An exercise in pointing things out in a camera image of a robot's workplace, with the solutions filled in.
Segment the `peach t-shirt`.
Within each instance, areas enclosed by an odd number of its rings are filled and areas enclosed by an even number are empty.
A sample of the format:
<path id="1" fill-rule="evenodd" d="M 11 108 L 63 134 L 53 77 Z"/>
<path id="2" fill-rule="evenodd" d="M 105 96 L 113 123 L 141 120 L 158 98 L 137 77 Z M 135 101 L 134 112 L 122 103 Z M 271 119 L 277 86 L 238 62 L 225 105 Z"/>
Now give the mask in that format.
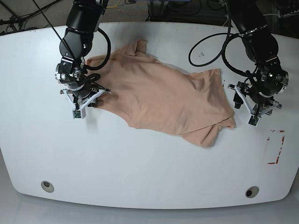
<path id="1" fill-rule="evenodd" d="M 130 127 L 179 135 L 201 147 L 210 147 L 222 128 L 235 127 L 219 69 L 184 74 L 146 48 L 146 41 L 132 42 L 97 70 L 99 84 L 110 89 L 99 97 L 99 108 Z"/>

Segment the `red tape rectangle marking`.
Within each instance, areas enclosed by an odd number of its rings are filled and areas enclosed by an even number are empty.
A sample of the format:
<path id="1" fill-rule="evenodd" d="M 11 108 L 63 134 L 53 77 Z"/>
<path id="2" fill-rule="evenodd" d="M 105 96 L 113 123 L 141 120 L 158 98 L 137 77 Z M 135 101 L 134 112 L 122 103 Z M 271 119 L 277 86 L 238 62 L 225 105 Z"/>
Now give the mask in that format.
<path id="1" fill-rule="evenodd" d="M 266 145 L 265 160 L 268 165 L 278 164 L 285 140 L 285 130 L 270 130 Z"/>

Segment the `white power strip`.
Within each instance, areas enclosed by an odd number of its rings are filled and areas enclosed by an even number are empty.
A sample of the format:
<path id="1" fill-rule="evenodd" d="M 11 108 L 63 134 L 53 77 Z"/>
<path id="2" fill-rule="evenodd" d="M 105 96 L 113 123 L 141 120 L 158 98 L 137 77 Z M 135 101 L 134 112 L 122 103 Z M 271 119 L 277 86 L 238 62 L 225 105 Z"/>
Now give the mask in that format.
<path id="1" fill-rule="evenodd" d="M 298 4 L 284 7 L 278 12 L 278 18 L 282 18 L 282 19 L 289 18 L 295 15 L 299 15 Z"/>

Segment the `black tripod stand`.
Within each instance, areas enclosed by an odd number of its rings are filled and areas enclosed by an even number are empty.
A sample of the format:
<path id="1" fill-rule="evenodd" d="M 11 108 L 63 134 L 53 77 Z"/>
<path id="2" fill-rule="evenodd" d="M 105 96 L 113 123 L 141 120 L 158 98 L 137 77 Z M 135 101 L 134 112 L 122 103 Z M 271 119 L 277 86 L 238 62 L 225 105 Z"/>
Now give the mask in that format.
<path id="1" fill-rule="evenodd" d="M 1 34 L 7 33 L 8 28 L 11 28 L 13 31 L 25 30 L 27 21 L 41 14 L 41 12 L 37 10 L 29 14 L 17 16 L 3 1 L 0 1 L 0 5 L 11 14 L 11 17 L 8 20 L 0 20 L 1 26 L 7 25 L 7 29 L 2 31 Z"/>

